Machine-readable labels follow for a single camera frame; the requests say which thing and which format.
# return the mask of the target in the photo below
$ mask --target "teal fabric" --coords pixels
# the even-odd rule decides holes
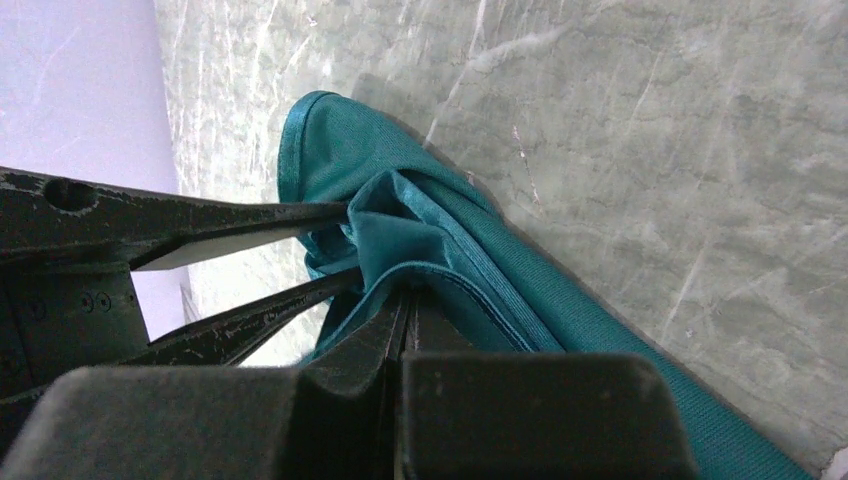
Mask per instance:
[[[314,356],[360,326],[397,282],[433,288],[472,343],[494,351],[630,352],[675,396],[703,478],[805,479],[802,469],[682,370],[622,326],[513,235],[495,208],[379,112],[314,92],[289,113],[281,202],[349,201],[346,225],[300,240],[313,277],[360,266]]]

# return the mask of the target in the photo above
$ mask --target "small screw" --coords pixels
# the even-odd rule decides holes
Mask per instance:
[[[94,301],[97,303],[100,310],[104,312],[108,312],[112,309],[112,299],[109,298],[109,295],[106,295],[103,292],[98,293],[97,296],[94,297]]]
[[[82,304],[83,312],[91,313],[94,311],[94,299],[91,298],[90,293],[83,293],[80,297],[80,303]]]

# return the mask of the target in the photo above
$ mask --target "teal cloth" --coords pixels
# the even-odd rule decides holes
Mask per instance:
[[[358,265],[314,356],[360,326],[397,282],[426,284],[474,345],[494,351],[630,352],[675,396],[703,478],[806,479],[800,467],[519,240],[494,206],[382,114],[328,93],[289,112],[281,202],[349,201],[349,223],[300,238],[313,277]]]

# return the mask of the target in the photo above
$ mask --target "marble surface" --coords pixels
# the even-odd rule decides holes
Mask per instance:
[[[157,0],[157,14],[184,193],[273,201],[293,102],[353,96],[811,472],[848,444],[845,1]],[[282,242],[195,266],[198,308],[303,281],[300,255]],[[318,318],[271,355],[308,349]]]

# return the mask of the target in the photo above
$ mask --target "screw hole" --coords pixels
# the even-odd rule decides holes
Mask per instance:
[[[59,210],[78,212],[97,203],[97,191],[84,183],[54,178],[44,186],[44,198]]]
[[[29,314],[35,320],[44,320],[44,317],[47,316],[47,307],[44,305],[44,301],[40,298],[28,301],[26,306],[29,309]]]
[[[112,299],[104,292],[100,292],[95,297],[97,303],[100,304],[100,310],[108,312],[112,308]]]
[[[83,293],[82,298],[80,299],[80,303],[82,304],[82,311],[86,313],[91,313],[94,310],[94,299],[91,298],[91,295],[88,293]]]

